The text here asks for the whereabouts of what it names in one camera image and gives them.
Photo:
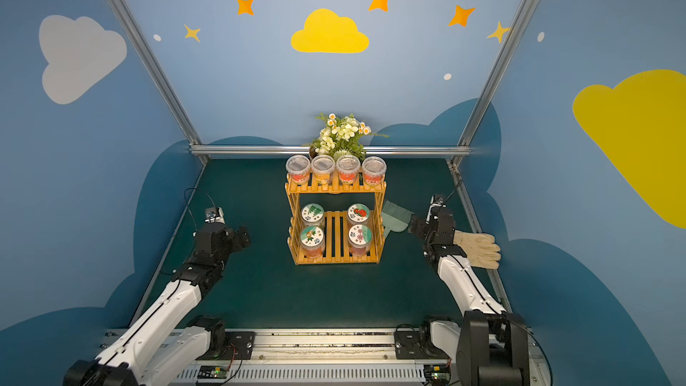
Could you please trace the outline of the jar with floral lid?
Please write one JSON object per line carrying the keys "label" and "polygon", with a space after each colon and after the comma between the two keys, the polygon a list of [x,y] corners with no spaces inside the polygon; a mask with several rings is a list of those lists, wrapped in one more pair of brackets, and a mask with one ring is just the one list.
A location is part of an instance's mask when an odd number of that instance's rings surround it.
{"label": "jar with floral lid", "polygon": [[365,257],[371,250],[373,232],[364,224],[353,225],[348,231],[348,252],[354,257]]}

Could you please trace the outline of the jar with strawberry lid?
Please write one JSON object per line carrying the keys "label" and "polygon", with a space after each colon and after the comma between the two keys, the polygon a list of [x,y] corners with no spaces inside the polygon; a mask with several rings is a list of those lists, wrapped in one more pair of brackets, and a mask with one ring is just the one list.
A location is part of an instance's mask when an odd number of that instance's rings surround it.
{"label": "jar with strawberry lid", "polygon": [[371,219],[371,211],[367,205],[355,203],[348,208],[347,222],[350,227],[355,225],[368,225]]}

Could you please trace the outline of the jar with pineapple lid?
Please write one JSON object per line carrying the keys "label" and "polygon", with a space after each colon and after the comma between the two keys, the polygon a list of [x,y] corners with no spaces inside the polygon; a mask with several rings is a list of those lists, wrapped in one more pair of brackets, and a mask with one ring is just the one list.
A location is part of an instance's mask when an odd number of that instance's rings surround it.
{"label": "jar with pineapple lid", "polygon": [[299,244],[306,258],[315,259],[323,255],[325,234],[323,228],[316,225],[307,226],[300,233]]}

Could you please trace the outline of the jar with green tree lid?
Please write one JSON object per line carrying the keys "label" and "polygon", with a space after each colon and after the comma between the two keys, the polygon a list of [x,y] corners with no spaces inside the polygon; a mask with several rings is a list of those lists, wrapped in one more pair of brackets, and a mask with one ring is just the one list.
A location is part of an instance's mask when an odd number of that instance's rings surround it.
{"label": "jar with green tree lid", "polygon": [[302,207],[300,218],[302,219],[305,227],[323,227],[326,220],[325,209],[316,203],[307,204]]}

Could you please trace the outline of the clear seed cup red base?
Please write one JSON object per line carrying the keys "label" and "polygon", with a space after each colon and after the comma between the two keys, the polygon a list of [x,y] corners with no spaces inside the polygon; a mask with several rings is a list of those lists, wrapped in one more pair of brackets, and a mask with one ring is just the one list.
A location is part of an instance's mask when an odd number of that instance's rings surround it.
{"label": "clear seed cup red base", "polygon": [[285,164],[289,179],[296,185],[306,185],[311,176],[311,160],[305,155],[293,155]]}

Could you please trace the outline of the clear seed cup orange base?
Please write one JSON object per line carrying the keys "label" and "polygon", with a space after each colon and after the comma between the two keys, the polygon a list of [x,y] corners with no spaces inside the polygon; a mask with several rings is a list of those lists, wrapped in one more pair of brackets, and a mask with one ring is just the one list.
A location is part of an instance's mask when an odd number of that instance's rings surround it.
{"label": "clear seed cup orange base", "polygon": [[330,155],[317,155],[312,159],[312,175],[314,185],[330,185],[336,163]]}

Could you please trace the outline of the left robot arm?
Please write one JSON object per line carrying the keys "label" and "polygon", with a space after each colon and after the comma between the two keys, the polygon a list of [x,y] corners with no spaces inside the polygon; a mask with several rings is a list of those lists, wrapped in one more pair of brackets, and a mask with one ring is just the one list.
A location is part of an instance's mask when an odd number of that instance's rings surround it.
{"label": "left robot arm", "polygon": [[173,275],[157,300],[112,345],[91,360],[79,360],[66,372],[64,385],[168,385],[201,357],[235,356],[224,321],[196,317],[176,341],[160,347],[190,311],[223,278],[231,254],[249,247],[248,229],[207,223],[195,235],[189,259]]}

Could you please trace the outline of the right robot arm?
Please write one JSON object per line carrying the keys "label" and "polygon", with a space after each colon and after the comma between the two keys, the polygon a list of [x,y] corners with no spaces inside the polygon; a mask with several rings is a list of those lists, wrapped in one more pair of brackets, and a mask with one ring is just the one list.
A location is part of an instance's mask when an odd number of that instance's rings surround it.
{"label": "right robot arm", "polygon": [[412,216],[409,232],[423,241],[424,257],[448,287],[462,323],[429,323],[432,347],[450,356],[461,385],[529,385],[529,332],[523,318],[508,312],[482,284],[455,243],[453,212],[433,200],[425,218]]}

